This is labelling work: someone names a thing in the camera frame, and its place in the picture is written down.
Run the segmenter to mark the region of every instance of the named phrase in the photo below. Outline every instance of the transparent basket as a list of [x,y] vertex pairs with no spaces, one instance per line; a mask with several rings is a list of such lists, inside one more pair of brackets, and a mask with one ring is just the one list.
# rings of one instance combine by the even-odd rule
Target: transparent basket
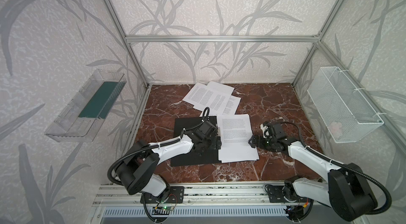
[[321,67],[307,92],[336,143],[357,142],[383,125],[339,67]]
[[[101,100],[92,99],[105,82],[117,82],[101,94]],[[123,73],[103,72],[96,69],[58,117],[48,126],[45,135],[58,142],[92,142],[110,112],[115,100],[126,84]],[[91,116],[81,116],[92,100]]]

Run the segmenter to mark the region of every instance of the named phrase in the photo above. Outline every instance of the wallpaper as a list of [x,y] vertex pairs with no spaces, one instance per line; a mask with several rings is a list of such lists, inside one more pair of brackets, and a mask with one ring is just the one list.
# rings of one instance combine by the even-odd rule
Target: wallpaper
[[[324,124],[316,106],[313,104],[307,89],[316,76],[320,67],[333,66],[324,54],[317,51],[307,66],[304,74],[295,87],[302,107],[316,134],[324,153],[343,163],[355,163],[363,172],[390,191],[392,207],[379,215],[367,215],[370,224],[401,224],[406,218],[406,159],[398,151],[390,138],[381,128],[378,128],[358,142],[335,143]],[[385,197],[380,189],[371,186],[378,205],[382,206]]]
[[[82,223],[141,96],[101,0],[0,0],[0,223]],[[44,135],[95,69],[127,79],[91,143]]]
[[406,0],[348,0],[325,42],[406,135]]
[[111,1],[126,34],[313,35],[336,0]]
[[148,81],[292,82],[311,43],[141,43],[133,45]]

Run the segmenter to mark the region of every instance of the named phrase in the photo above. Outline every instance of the paper stack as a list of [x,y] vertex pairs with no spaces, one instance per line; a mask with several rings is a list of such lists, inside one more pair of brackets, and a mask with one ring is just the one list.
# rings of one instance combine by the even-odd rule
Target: paper stack
[[211,116],[231,115],[236,113],[241,100],[241,98],[231,95],[233,91],[233,87],[213,81],[210,81],[207,86],[196,83],[182,100],[193,104],[193,108],[200,111],[209,107]]
[[218,159],[221,162],[256,161],[258,151],[248,144],[252,136],[250,116],[217,115],[217,126],[221,137]]

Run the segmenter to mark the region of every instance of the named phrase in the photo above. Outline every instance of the gray floor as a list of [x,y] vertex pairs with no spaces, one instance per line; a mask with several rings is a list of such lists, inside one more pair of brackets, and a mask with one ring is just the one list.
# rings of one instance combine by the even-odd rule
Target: gray floor
[[[145,218],[103,218],[101,224],[151,224],[153,223],[147,217]],[[246,224],[246,223],[281,223],[289,224],[292,221],[286,217],[173,217],[168,218],[164,224]],[[302,224],[345,224],[350,223],[342,220],[329,207],[314,205],[309,216],[301,221]]]

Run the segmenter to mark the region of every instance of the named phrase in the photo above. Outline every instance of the black mat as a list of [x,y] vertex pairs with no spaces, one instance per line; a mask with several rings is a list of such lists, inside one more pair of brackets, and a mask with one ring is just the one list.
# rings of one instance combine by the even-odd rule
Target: black mat
[[[173,129],[173,137],[180,135],[183,128],[190,128],[201,122],[201,117],[187,117],[181,119],[175,119],[175,128]],[[217,118],[215,116],[209,116],[209,121],[213,124],[217,124]],[[178,155],[170,159],[170,166],[189,166],[189,165],[199,165],[199,164],[211,164],[211,163],[221,163],[218,160],[218,150],[207,149],[200,156],[196,153],[186,153],[183,155]]]

